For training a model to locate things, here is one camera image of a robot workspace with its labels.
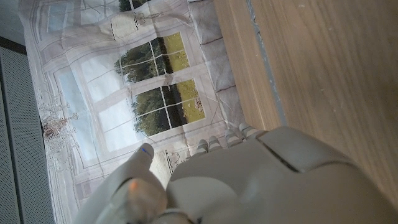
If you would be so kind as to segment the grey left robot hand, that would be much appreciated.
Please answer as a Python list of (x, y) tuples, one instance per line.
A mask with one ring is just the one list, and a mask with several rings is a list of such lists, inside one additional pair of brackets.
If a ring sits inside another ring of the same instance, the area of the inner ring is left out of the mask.
[(299, 130), (241, 124), (201, 140), (163, 186), (142, 144), (75, 223), (396, 223), (397, 209), (346, 155)]

